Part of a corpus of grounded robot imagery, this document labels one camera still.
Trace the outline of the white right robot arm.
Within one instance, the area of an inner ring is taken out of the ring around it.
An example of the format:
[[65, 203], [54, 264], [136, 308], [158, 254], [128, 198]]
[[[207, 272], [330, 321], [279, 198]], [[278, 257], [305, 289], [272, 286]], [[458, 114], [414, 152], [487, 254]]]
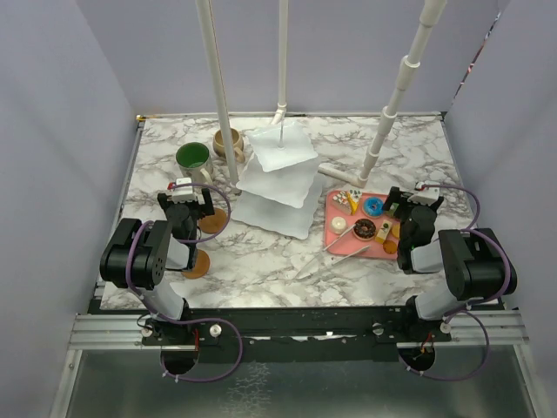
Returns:
[[420, 182], [412, 192], [393, 186], [383, 211], [399, 221], [397, 262], [406, 274], [445, 274], [445, 282], [406, 303], [413, 311], [399, 320], [408, 340], [420, 340], [431, 320], [444, 320], [469, 307], [498, 300], [518, 285], [517, 273], [490, 228], [435, 230], [441, 189], [464, 191], [458, 185]]

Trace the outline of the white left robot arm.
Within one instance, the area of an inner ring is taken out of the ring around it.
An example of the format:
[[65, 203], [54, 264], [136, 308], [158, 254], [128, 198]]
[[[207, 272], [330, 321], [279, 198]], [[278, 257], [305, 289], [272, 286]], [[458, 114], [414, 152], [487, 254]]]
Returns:
[[197, 248], [198, 222], [215, 213], [210, 190], [201, 193], [158, 194], [165, 219], [142, 222], [123, 218], [100, 259], [101, 278], [131, 291], [154, 320], [163, 321], [162, 333], [179, 344], [191, 336], [191, 315], [185, 298], [164, 279], [167, 271], [205, 275], [209, 255]]

